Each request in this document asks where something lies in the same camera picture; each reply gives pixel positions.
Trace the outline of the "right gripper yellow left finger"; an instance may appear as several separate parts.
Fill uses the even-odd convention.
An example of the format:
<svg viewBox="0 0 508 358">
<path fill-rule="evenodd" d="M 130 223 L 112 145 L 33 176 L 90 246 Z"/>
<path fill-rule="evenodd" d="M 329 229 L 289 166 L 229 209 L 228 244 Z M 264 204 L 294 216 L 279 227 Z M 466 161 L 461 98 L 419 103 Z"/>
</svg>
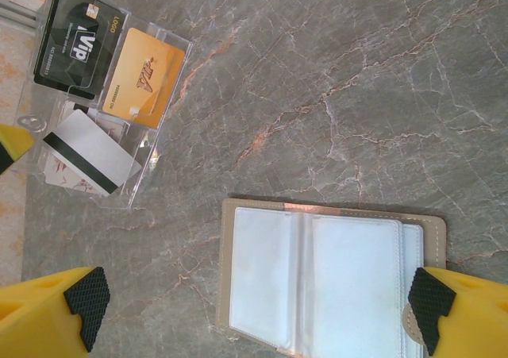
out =
<svg viewBox="0 0 508 358">
<path fill-rule="evenodd" d="M 110 289 L 102 267 L 0 288 L 0 358 L 88 358 Z"/>
</svg>

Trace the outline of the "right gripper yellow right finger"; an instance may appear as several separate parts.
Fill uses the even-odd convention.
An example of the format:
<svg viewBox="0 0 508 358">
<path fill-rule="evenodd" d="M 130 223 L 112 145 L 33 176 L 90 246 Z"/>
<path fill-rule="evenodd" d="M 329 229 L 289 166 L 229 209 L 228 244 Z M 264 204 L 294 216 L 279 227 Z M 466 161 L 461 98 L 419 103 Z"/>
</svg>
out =
<svg viewBox="0 0 508 358">
<path fill-rule="evenodd" d="M 442 268 L 418 268 L 408 335 L 429 358 L 508 358 L 508 285 Z"/>
</svg>

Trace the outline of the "white card with red print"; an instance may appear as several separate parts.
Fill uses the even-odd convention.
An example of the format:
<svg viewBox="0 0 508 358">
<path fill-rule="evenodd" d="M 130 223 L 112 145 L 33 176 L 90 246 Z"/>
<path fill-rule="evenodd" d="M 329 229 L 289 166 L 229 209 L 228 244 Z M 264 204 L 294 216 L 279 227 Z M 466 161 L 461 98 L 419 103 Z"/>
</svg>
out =
<svg viewBox="0 0 508 358">
<path fill-rule="evenodd" d="M 87 111 L 87 116 L 116 142 L 120 140 L 125 124 L 123 120 L 107 114 L 100 114 L 97 110 L 92 109 Z M 44 175 L 47 184 L 101 196 L 99 191 L 72 171 L 52 152 L 47 159 Z"/>
</svg>

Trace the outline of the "white card with black stripe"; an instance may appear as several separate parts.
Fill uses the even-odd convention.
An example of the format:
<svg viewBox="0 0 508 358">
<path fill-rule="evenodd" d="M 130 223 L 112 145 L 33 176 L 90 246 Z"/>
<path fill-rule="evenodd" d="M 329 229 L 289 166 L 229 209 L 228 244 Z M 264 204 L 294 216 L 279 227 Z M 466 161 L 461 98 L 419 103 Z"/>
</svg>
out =
<svg viewBox="0 0 508 358">
<path fill-rule="evenodd" d="M 72 171 L 103 196 L 126 183 L 141 165 L 82 110 L 74 110 L 44 137 Z"/>
</svg>

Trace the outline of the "gold VIP card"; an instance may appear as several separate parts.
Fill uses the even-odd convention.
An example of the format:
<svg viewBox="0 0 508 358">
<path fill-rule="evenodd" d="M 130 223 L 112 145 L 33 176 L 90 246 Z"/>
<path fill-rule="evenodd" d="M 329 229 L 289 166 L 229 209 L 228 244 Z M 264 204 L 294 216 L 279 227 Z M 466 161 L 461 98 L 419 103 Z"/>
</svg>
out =
<svg viewBox="0 0 508 358">
<path fill-rule="evenodd" d="M 102 111 L 156 129 L 185 52 L 139 29 L 127 32 Z"/>
</svg>

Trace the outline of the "black VIP card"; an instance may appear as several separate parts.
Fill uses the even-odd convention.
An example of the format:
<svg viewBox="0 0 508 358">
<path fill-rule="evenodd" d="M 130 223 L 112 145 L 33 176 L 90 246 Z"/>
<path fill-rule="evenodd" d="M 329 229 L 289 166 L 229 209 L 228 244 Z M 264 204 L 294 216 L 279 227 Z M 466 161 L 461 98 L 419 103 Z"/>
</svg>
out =
<svg viewBox="0 0 508 358">
<path fill-rule="evenodd" d="M 126 14 L 100 0 L 52 0 L 34 82 L 85 99 L 102 92 Z"/>
</svg>

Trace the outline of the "clear acrylic card box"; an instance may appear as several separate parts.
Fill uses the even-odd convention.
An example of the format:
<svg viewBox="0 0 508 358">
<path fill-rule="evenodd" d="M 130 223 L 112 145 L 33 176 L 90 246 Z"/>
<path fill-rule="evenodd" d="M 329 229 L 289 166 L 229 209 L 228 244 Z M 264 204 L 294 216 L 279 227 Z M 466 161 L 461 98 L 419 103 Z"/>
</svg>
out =
<svg viewBox="0 0 508 358">
<path fill-rule="evenodd" d="M 21 91 L 21 97 L 15 116 L 16 125 L 27 129 L 32 134 L 35 144 L 22 157 L 20 167 L 22 171 L 30 175 L 35 175 L 38 179 L 45 182 L 44 169 L 50 153 L 52 152 L 54 154 L 54 152 L 44 143 L 44 137 L 54 130 L 57 125 L 74 110 L 82 110 L 85 114 L 87 114 L 87 111 L 92 109 L 97 110 L 100 114 L 107 114 L 102 111 L 102 107 L 110 88 L 111 79 L 121 54 L 121 49 L 125 43 L 127 32 L 131 28 L 139 29 L 148 35 L 180 48 L 185 52 L 183 65 L 180 68 L 176 84 L 173 88 L 159 126 L 156 129 L 138 125 L 132 121 L 117 117 L 125 122 L 121 138 L 117 143 L 119 143 L 119 145 L 122 146 L 128 154 L 134 157 L 134 159 L 141 165 L 141 169 L 109 196 L 99 196 L 96 194 L 88 194 L 82 191 L 64 188 L 64 190 L 70 193 L 90 198 L 103 207 L 127 209 L 133 204 L 134 199 L 137 196 L 137 192 L 143 187 L 144 181 L 148 178 L 149 174 L 156 166 L 158 158 L 156 145 L 159 139 L 161 125 L 168 109 L 173 103 L 175 92 L 177 91 L 183 69 L 187 63 L 188 53 L 191 50 L 192 44 L 187 39 L 174 34 L 168 29 L 135 16 L 127 9 L 121 8 L 106 0 L 100 1 L 125 13 L 126 19 L 122 27 L 121 35 L 110 64 L 110 68 L 106 75 L 102 92 L 93 100 L 75 96 L 34 82 L 34 67 L 52 0 L 45 0 L 44 5 L 37 15 L 37 42 L 31 55 L 29 70 Z"/>
</svg>

